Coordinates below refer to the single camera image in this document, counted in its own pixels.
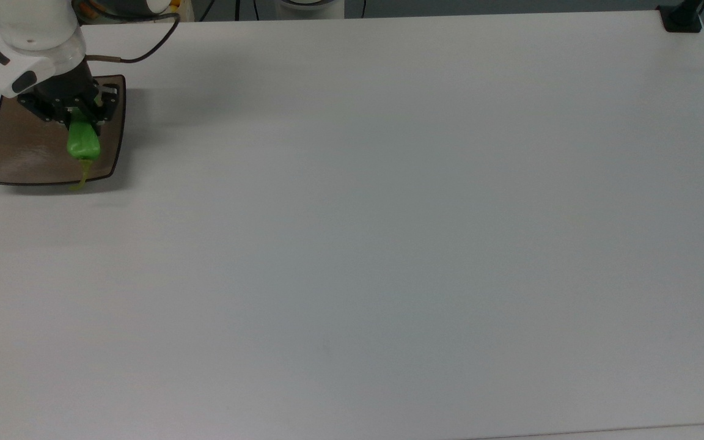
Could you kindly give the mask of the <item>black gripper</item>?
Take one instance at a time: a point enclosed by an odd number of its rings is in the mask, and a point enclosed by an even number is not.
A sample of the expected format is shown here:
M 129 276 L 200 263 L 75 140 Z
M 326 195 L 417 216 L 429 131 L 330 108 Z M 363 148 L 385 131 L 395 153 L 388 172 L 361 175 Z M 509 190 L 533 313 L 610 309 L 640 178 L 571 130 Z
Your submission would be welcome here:
M 96 82 L 86 59 L 72 70 L 37 84 L 33 92 L 20 93 L 17 102 L 42 122 L 69 127 L 70 108 L 87 108 L 95 133 L 121 126 L 120 84 Z

